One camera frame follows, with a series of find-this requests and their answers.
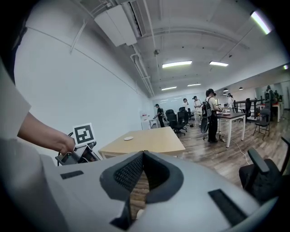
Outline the person's left hand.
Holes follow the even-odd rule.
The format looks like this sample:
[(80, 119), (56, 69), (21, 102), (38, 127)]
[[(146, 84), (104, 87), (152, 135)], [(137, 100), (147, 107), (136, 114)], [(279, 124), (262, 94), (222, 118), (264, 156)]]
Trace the person's left hand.
[(66, 153), (72, 153), (74, 151), (75, 141), (72, 137), (61, 133), (57, 140), (57, 149), (56, 151), (62, 155)]

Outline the black backpack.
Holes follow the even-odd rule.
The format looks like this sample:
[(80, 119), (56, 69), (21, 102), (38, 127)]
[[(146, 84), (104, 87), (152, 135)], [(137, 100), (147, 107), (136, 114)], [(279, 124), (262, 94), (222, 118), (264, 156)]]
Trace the black backpack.
[(210, 104), (207, 100), (205, 100), (203, 102), (202, 115), (203, 115), (203, 117), (206, 117), (206, 118), (209, 118), (212, 115), (212, 109), (211, 109)]

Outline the white ceiling air conditioner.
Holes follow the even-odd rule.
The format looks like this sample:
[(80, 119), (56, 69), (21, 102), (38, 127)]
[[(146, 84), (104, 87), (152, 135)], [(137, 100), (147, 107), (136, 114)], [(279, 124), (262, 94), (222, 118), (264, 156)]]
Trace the white ceiling air conditioner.
[(121, 5), (102, 12), (94, 21), (116, 47), (123, 44), (131, 46), (137, 43), (136, 36)]

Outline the black folding chair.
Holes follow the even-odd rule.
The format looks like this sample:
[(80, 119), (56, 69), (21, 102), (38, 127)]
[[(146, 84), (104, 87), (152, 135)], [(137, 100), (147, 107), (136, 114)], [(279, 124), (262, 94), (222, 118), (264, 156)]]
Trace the black folding chair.
[(270, 109), (267, 108), (261, 109), (255, 123), (256, 126), (253, 135), (256, 132), (263, 134), (263, 139), (265, 138), (266, 135), (270, 135), (270, 119), (271, 119)]

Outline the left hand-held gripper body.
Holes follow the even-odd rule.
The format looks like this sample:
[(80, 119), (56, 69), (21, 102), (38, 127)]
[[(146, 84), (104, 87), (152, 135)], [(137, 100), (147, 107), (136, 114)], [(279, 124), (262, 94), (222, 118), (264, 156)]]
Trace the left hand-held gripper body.
[(75, 147), (72, 153), (65, 155), (61, 153), (55, 157), (57, 166), (88, 163), (101, 160), (101, 156), (93, 151), (97, 144), (94, 130), (91, 123), (74, 126), (72, 132), (68, 134), (75, 141)]

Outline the white ceiling pipes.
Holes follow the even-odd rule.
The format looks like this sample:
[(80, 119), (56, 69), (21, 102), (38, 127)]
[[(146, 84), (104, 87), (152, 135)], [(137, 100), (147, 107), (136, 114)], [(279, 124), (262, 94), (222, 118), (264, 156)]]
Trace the white ceiling pipes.
[(147, 91), (149, 92), (151, 97), (155, 96), (154, 90), (152, 88), (151, 84), (151, 77), (148, 75), (147, 70), (145, 68), (145, 64), (143, 62), (143, 58), (141, 56), (141, 53), (137, 47), (137, 45), (133, 44), (132, 48), (134, 50), (134, 53), (130, 56), (132, 62), (134, 63), (134, 66), (136, 67), (137, 71), (139, 72), (141, 76), (141, 80), (143, 81), (145, 87), (147, 88)]

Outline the person's left forearm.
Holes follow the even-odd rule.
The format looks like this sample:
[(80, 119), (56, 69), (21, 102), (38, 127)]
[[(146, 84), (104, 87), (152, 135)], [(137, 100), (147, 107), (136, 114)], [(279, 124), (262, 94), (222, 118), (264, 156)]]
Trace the person's left forearm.
[(61, 133), (36, 119), (31, 113), (28, 113), (22, 122), (17, 136), (37, 146), (56, 151), (57, 140)]

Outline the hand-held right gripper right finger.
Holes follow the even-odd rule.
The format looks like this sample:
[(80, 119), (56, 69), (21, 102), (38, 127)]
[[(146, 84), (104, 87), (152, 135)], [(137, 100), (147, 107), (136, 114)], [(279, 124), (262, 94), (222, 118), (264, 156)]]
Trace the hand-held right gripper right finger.
[(169, 201), (184, 182), (184, 175), (179, 167), (147, 150), (143, 152), (143, 171), (149, 183), (146, 203)]

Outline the person's black shirt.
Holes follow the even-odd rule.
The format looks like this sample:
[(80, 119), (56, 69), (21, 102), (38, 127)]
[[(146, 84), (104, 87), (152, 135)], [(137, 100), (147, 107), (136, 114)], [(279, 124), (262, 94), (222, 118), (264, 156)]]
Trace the person's black shirt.
[(13, 44), (11, 46), (11, 52), (16, 54), (16, 51), (21, 44), (22, 38), (27, 32), (26, 22), (29, 14), (23, 15), (16, 23), (16, 27), (13, 32)]

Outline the grey oval case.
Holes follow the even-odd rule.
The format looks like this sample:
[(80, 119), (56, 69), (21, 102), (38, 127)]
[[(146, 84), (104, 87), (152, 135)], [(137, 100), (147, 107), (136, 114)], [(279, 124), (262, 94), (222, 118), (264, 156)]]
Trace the grey oval case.
[(210, 126), (210, 117), (203, 117), (201, 121), (201, 133), (206, 134)]

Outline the black railing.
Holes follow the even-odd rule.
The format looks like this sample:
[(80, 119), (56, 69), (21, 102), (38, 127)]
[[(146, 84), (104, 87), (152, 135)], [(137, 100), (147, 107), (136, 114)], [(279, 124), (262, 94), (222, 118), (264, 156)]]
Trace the black railing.
[(237, 112), (243, 113), (246, 110), (246, 105), (250, 104), (250, 113), (252, 116), (256, 115), (260, 110), (260, 106), (264, 104), (264, 99), (250, 99), (235, 102), (235, 109)]

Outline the dark table with white legs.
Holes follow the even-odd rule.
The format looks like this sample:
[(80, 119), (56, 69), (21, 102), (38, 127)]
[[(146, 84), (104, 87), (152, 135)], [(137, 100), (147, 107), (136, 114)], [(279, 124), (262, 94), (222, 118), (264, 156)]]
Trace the dark table with white legs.
[(245, 113), (230, 113), (230, 112), (224, 112), (221, 114), (217, 114), (218, 118), (218, 134), (219, 138), (221, 139), (221, 122), (222, 120), (227, 120), (228, 124), (228, 130), (227, 130), (227, 143), (226, 143), (226, 148), (230, 147), (230, 142), (231, 142), (231, 135), (232, 135), (232, 122), (236, 121), (238, 119), (243, 120), (242, 124), (242, 136), (241, 136), (241, 141), (244, 140), (244, 134), (245, 134), (245, 126), (246, 126), (246, 115)]

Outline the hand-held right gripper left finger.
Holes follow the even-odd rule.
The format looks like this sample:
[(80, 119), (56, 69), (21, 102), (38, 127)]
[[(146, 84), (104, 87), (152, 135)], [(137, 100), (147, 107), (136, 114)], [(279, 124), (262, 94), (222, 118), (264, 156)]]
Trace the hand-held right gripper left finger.
[(110, 224), (122, 230), (132, 225), (130, 197), (143, 172), (143, 151), (107, 168), (100, 175), (100, 185), (110, 199), (124, 203), (122, 213)]

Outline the white cabinet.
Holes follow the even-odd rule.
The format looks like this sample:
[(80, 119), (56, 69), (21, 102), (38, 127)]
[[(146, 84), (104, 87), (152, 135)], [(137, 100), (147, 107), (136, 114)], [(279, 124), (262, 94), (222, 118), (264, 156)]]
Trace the white cabinet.
[(150, 119), (149, 119), (147, 113), (141, 113), (140, 120), (141, 120), (142, 130), (149, 130), (150, 129)]

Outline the black office chair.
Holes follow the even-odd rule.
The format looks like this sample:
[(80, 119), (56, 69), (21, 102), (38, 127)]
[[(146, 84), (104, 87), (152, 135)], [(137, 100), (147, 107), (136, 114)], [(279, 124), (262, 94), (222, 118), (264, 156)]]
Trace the black office chair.
[(282, 140), (288, 148), (281, 170), (271, 159), (263, 159), (254, 148), (248, 150), (253, 164), (239, 169), (243, 189), (261, 204), (284, 194), (290, 198), (290, 135)]
[(184, 121), (184, 116), (185, 116), (184, 111), (179, 111), (177, 113), (177, 122), (174, 129), (177, 137), (179, 137), (180, 134), (185, 135), (185, 132), (187, 132), (187, 128), (185, 127), (186, 123)]
[(166, 117), (167, 117), (167, 121), (169, 122), (169, 126), (175, 130), (176, 129), (176, 125), (177, 125), (177, 118), (176, 118), (176, 114), (172, 109), (169, 109), (165, 112)]

